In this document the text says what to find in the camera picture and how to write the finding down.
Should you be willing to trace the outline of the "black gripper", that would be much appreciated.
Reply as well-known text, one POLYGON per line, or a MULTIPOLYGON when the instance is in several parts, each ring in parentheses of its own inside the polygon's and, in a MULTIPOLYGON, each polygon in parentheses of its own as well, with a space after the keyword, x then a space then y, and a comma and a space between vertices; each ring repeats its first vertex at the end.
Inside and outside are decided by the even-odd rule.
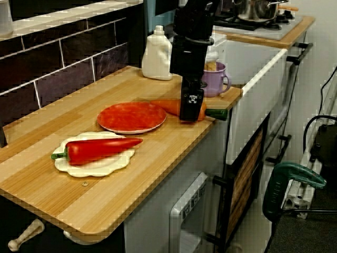
POLYGON ((186 122, 196 122, 199 118, 204 90, 201 78, 207 48, 214 39, 193 40, 176 35, 173 39, 170 72, 182 76, 181 104, 179 118, 186 122))

